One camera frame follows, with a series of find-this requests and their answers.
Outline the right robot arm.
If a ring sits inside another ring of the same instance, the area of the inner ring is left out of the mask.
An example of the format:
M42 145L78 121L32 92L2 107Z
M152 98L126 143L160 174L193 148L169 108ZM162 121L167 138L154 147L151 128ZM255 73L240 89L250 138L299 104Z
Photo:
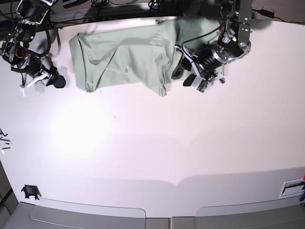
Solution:
M56 0L21 0L16 8L17 17L8 17L2 12L2 17L16 22L13 32L8 33L2 43L0 56L10 64L11 71L20 73L21 89L28 89L36 83L44 86L54 86L57 89L64 88L66 81L53 65L48 69L42 63L51 49L51 35L49 32L48 14ZM37 27L42 26L46 32L47 48L42 53L29 49L33 41Z

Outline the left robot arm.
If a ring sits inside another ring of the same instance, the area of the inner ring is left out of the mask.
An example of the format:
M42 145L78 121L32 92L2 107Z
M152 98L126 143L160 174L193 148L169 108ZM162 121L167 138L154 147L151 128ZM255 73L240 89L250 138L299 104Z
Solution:
M218 32L218 39L212 43L205 42L195 50L186 46L195 39L177 44L175 48L182 53L182 57L172 73L172 79L181 79L185 70L193 71L184 80L183 85L192 86L202 93L215 81L225 83L224 74L218 72L217 68L243 58L251 50L251 5L250 0L223 0L220 25L206 33L208 36Z

